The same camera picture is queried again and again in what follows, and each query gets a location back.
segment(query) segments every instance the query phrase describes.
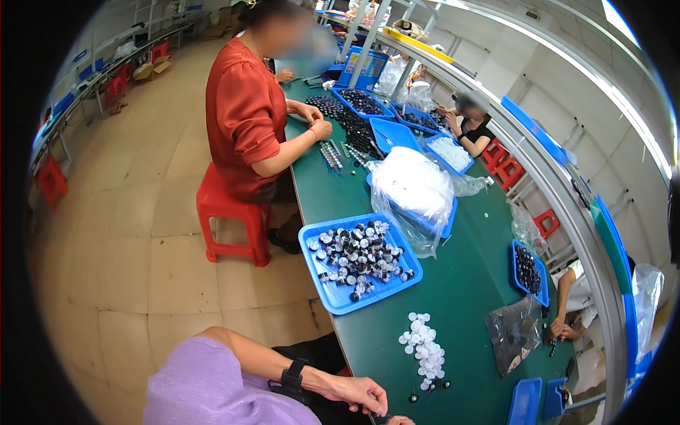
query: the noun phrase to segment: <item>woman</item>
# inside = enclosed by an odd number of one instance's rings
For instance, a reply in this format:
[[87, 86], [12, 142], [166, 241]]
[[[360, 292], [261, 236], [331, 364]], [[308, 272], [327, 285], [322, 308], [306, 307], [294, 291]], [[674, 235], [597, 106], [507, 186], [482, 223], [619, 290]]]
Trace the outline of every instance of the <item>woman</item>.
[[[476, 90], [470, 90], [456, 98], [456, 107], [446, 109], [440, 105], [438, 112], [445, 116], [451, 131], [458, 139], [458, 144], [465, 148], [473, 158], [478, 157], [489, 143], [496, 138], [486, 125], [491, 120], [487, 114], [489, 99]], [[456, 117], [462, 116], [460, 127], [456, 123]]]
[[[307, 148], [330, 136], [333, 127], [318, 108], [286, 100], [265, 57], [295, 47], [313, 24], [308, 0], [251, 0], [239, 16], [245, 30], [222, 48], [205, 89], [208, 142], [213, 162], [229, 192], [248, 203], [296, 202], [289, 166]], [[309, 121], [309, 130], [286, 141], [286, 114]], [[300, 252], [296, 213], [269, 241]]]
[[[292, 361], [300, 358], [306, 364]], [[385, 390], [367, 377], [336, 375], [344, 366], [332, 333], [269, 349], [233, 330], [213, 326], [175, 347], [158, 374], [149, 377], [143, 421], [146, 425], [344, 425], [370, 424], [371, 411], [385, 416]], [[285, 384], [277, 385], [283, 377]], [[387, 423], [414, 425], [403, 416]]]

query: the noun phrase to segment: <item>black watch strap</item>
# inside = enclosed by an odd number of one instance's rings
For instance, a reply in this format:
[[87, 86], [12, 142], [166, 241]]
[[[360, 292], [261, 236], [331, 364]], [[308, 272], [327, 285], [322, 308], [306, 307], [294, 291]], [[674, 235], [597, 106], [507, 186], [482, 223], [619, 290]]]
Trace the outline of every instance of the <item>black watch strap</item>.
[[269, 381], [269, 387], [271, 390], [278, 394], [283, 394], [284, 396], [294, 398], [300, 403], [307, 405], [309, 400], [307, 400], [307, 397], [305, 397], [305, 393], [302, 389], [302, 376], [300, 375], [300, 372], [302, 372], [302, 369], [306, 364], [307, 361], [302, 358], [293, 360], [293, 363], [290, 365], [290, 367], [285, 369], [281, 374], [280, 386], [273, 385], [275, 384], [274, 381]]

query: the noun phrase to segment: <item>worker's hair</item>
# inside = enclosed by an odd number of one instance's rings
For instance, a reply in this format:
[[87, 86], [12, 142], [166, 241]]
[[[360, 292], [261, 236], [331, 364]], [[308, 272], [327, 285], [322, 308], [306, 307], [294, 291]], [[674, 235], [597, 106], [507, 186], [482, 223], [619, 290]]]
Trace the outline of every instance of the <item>worker's hair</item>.
[[257, 26], [274, 15], [294, 17], [300, 12], [314, 11], [311, 0], [248, 0], [241, 6], [237, 33]]

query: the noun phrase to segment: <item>red plastic stool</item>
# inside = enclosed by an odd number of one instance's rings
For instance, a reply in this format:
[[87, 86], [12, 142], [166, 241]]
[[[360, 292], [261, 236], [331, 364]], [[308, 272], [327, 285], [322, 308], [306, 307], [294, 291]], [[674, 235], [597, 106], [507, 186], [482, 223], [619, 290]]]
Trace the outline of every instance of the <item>red plastic stool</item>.
[[168, 51], [170, 51], [170, 41], [158, 44], [156, 47], [151, 49], [151, 63], [156, 62], [156, 59], [167, 56]]
[[486, 169], [491, 172], [501, 162], [508, 159], [510, 152], [506, 151], [498, 139], [493, 139], [489, 146], [481, 153], [481, 161], [486, 166]]
[[66, 185], [64, 173], [61, 172], [61, 168], [59, 168], [59, 164], [52, 154], [47, 154], [45, 162], [40, 167], [40, 171], [38, 171], [37, 181], [47, 204], [50, 206], [50, 211], [54, 214], [56, 200], [59, 198], [59, 195], [64, 197], [68, 195], [69, 187]]
[[125, 83], [123, 82], [122, 77], [115, 77], [106, 83], [106, 86], [104, 87], [104, 105], [109, 107], [109, 104], [112, 100], [115, 100], [117, 96], [118, 98], [123, 97], [124, 94]]
[[524, 169], [516, 159], [508, 158], [491, 171], [491, 174], [498, 178], [500, 181], [500, 188], [503, 189], [503, 192], [507, 192], [512, 186], [517, 184], [520, 178], [522, 178]]
[[123, 88], [127, 86], [127, 82], [132, 78], [133, 71], [132, 63], [126, 63], [116, 72], [116, 77], [120, 77], [123, 81]]
[[[238, 201], [229, 196], [226, 183], [215, 165], [210, 163], [196, 193], [196, 211], [199, 213], [201, 230], [207, 251], [205, 256], [217, 262], [216, 254], [250, 257], [255, 267], [269, 264], [269, 240], [267, 231], [272, 219], [269, 205], [255, 205]], [[245, 224], [248, 245], [216, 243], [210, 230], [210, 218], [237, 218]]]
[[[550, 225], [546, 227], [543, 223], [548, 220], [550, 221]], [[539, 232], [541, 232], [541, 236], [543, 236], [544, 239], [548, 239], [548, 237], [560, 227], [560, 221], [555, 217], [555, 213], [552, 209], [548, 209], [546, 212], [536, 217], [534, 223], [536, 223], [536, 227], [539, 228]]]

